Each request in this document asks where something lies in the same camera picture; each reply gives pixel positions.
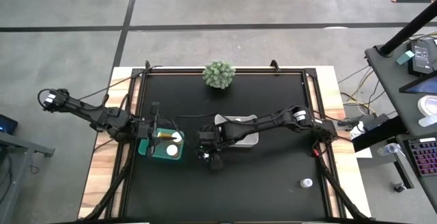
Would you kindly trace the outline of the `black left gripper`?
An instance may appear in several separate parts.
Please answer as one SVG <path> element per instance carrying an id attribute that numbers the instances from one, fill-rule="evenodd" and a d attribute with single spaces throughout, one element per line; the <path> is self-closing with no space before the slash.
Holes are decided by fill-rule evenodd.
<path id="1" fill-rule="evenodd" d="M 150 107 L 150 115 L 153 115 L 153 118 L 151 120 L 147 120 L 142 117 L 137 121 L 137 138 L 147 139 L 149 141 L 146 151 L 146 156 L 148 157 L 153 157 L 156 149 L 156 129 L 158 121 L 157 115 L 159 114 L 159 109 L 160 103 L 152 102 Z"/>

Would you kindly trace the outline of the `teal plastic bin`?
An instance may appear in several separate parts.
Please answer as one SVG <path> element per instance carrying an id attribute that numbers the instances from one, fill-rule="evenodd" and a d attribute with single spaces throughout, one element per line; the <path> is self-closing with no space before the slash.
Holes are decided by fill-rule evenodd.
<path id="1" fill-rule="evenodd" d="M 177 130 L 170 130 L 170 129 L 166 129 L 166 128 L 158 128 L 156 130 L 156 136 L 158 135 L 159 132 L 164 132 L 164 133 L 173 133 L 173 132 L 178 132 Z M 158 137 L 156 138 L 156 149 L 155 149 L 155 153 L 153 155 L 153 158 L 159 158 L 159 159 L 164 159 L 164 160 L 180 160 L 181 156 L 182 156 L 182 152 L 184 149 L 184 136 L 185 134 L 183 132 L 179 132 L 180 135 L 182 136 L 182 140 L 179 143 L 175 143 L 172 141 L 163 141 L 160 140 Z M 168 156 L 166 153 L 166 149 L 168 145 L 174 144 L 176 146 L 178 146 L 178 156 L 177 157 L 171 157 Z M 142 139 L 140 141 L 139 144 L 139 148 L 138 148 L 138 153 L 142 156 L 146 156 L 146 151 L 147 151 L 147 146 L 149 145 L 149 141 L 147 139 Z"/>

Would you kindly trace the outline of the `white plastic bin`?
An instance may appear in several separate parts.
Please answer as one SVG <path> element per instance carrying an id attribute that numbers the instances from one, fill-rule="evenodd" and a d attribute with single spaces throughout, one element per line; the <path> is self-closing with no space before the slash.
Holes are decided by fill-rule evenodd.
<path id="1" fill-rule="evenodd" d="M 223 122 L 226 122 L 227 119 L 231 121 L 237 121 L 237 122 L 246 122 L 249 120 L 253 120 L 257 118 L 256 115 L 250 115 L 250 116 L 225 116 L 222 115 L 215 115 L 214 117 L 214 124 L 222 124 Z M 247 135 L 244 139 L 237 141 L 235 144 L 232 145 L 233 148 L 251 148 L 254 145 L 256 145 L 259 141 L 259 133 L 253 133 L 250 135 Z"/>

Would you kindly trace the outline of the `green succulent plant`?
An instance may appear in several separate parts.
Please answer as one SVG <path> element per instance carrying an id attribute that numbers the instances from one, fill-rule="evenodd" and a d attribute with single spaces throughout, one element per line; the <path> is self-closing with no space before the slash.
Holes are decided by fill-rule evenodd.
<path id="1" fill-rule="evenodd" d="M 213 61 L 205 66 L 202 74 L 207 86 L 225 89 L 231 84 L 236 70 L 226 61 Z"/>

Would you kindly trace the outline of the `grey metal desk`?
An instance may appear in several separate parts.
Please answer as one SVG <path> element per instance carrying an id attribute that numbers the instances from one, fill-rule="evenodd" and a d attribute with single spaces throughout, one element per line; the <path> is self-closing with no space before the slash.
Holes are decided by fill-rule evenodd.
<path id="1" fill-rule="evenodd" d="M 54 148 L 0 132 L 0 168 L 4 164 L 8 167 L 5 182 L 0 179 L 0 224 L 10 224 L 33 154 L 38 152 L 44 157 L 52 157 L 54 151 Z"/>

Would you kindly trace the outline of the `white crumpled paper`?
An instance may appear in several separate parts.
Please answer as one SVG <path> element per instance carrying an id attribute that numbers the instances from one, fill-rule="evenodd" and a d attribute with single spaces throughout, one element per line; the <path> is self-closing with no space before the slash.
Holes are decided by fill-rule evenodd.
<path id="1" fill-rule="evenodd" d="M 350 139 L 355 139 L 356 137 L 365 134 L 364 124 L 360 121 L 356 126 L 350 131 Z"/>

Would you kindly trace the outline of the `long black box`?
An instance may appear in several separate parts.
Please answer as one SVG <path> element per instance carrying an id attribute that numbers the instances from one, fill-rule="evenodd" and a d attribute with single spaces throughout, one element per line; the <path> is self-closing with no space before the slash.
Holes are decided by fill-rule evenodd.
<path id="1" fill-rule="evenodd" d="M 364 134 L 354 138 L 352 140 L 354 151 L 359 152 L 381 141 L 390 139 L 400 134 L 405 134 L 407 132 L 408 131 L 404 126 L 401 118 L 399 116 L 396 116 L 394 118 L 388 119 L 381 125 L 371 129 L 370 131 L 365 132 Z"/>

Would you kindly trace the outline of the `clear plastic water bottle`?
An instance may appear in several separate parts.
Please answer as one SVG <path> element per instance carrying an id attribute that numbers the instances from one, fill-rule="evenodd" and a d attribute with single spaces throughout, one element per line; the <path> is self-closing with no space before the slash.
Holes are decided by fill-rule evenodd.
<path id="1" fill-rule="evenodd" d="M 401 147 L 398 143 L 389 143 L 377 149 L 377 153 L 380 156 L 388 156 L 390 154 L 396 154 L 401 151 Z"/>

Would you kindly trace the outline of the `grey side desk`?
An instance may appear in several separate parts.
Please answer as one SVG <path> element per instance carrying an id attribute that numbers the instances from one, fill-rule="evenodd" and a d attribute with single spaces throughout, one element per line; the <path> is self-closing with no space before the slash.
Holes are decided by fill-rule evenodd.
<path id="1" fill-rule="evenodd" d="M 401 149 L 406 155 L 406 160 L 412 167 L 434 211 L 437 212 L 437 176 L 421 177 L 414 168 L 406 145 L 407 140 L 411 139 L 437 138 L 437 124 L 425 128 L 419 125 L 419 119 L 422 118 L 422 115 L 417 108 L 417 102 L 423 97 L 422 94 L 405 94 L 399 92 L 400 87 L 418 79 L 408 74 L 405 65 L 395 63 L 395 58 L 406 52 L 407 46 L 401 44 L 387 57 L 383 57 L 379 54 L 378 48 L 381 46 L 382 45 L 377 45 L 365 50 L 365 56 L 368 64 L 372 67 L 385 93 L 394 106 L 397 116 L 401 118 L 408 131 L 405 134 L 400 134 L 387 140 L 395 141 L 400 144 Z"/>

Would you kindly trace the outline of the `black backlit keyboard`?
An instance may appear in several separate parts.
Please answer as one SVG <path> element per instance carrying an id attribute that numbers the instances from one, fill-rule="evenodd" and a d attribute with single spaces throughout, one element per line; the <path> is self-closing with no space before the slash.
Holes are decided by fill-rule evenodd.
<path id="1" fill-rule="evenodd" d="M 437 176 L 437 138 L 407 140 L 407 152 L 421 177 Z"/>

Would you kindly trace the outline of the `small teal block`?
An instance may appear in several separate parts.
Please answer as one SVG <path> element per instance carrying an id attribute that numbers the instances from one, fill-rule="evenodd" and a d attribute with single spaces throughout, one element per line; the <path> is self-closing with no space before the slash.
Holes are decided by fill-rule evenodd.
<path id="1" fill-rule="evenodd" d="M 412 51 L 406 51 L 401 56 L 399 56 L 396 60 L 398 65 L 403 65 L 407 63 L 410 59 L 414 57 L 414 53 Z"/>

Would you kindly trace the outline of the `white cylinder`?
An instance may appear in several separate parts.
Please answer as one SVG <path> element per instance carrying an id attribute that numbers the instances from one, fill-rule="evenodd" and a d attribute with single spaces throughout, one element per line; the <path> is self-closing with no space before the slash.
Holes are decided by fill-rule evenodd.
<path id="1" fill-rule="evenodd" d="M 427 117 L 423 117 L 419 120 L 419 125 L 421 127 L 428 127 L 431 126 L 432 124 L 437 123 L 437 114 L 434 115 L 429 115 Z"/>

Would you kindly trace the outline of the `white tape roll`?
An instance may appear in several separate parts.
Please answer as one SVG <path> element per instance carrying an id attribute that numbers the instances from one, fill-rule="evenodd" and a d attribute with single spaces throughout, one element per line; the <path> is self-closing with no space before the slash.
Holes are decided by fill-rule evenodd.
<path id="1" fill-rule="evenodd" d="M 418 100 L 417 106 L 425 117 L 437 115 L 437 96 L 426 95 Z"/>

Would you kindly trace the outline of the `black round pole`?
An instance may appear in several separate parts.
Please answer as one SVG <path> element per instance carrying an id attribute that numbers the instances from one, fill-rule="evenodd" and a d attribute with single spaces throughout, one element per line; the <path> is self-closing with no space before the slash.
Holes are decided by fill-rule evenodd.
<path id="1" fill-rule="evenodd" d="M 418 16 L 409 22 L 403 29 L 401 29 L 395 36 L 393 36 L 383 46 L 378 48 L 381 56 L 389 56 L 398 46 L 400 46 L 409 37 L 413 36 L 418 30 L 428 24 L 437 16 L 437 0 L 432 2 L 425 8 Z"/>

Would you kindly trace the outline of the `black labelled device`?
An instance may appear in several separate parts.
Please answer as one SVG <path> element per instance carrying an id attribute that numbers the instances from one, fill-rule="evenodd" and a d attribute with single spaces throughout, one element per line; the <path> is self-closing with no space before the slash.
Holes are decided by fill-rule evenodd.
<path id="1" fill-rule="evenodd" d="M 423 76 L 434 71 L 431 56 L 431 44 L 425 40 L 413 40 L 408 44 L 408 50 L 413 53 L 408 61 L 408 73 L 414 76 Z"/>

